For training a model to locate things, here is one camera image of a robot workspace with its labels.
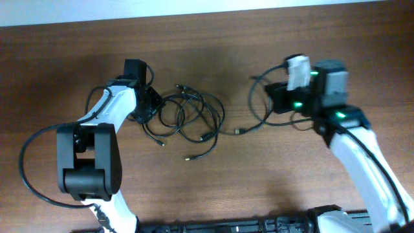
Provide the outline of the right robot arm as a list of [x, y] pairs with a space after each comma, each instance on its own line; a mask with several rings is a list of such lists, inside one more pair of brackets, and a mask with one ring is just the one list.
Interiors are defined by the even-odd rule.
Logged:
[[308, 211], [311, 230], [372, 229], [373, 232], [411, 232], [413, 198], [399, 183], [380, 151], [375, 132], [364, 112], [347, 104], [349, 73], [338, 60], [322, 60], [310, 65], [306, 56], [282, 64], [286, 82], [265, 85], [264, 91], [277, 114], [294, 112], [312, 121], [332, 154], [342, 163], [364, 201], [369, 226], [351, 224], [337, 206], [321, 206]]

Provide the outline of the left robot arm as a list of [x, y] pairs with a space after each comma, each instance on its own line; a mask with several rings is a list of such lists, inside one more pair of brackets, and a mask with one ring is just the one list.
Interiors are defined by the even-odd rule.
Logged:
[[96, 105], [73, 126], [57, 129], [58, 187], [90, 209], [104, 232], [138, 232], [138, 217], [120, 191], [122, 163], [116, 137], [127, 117], [147, 124], [165, 105], [146, 80], [153, 74], [139, 59], [103, 87]]

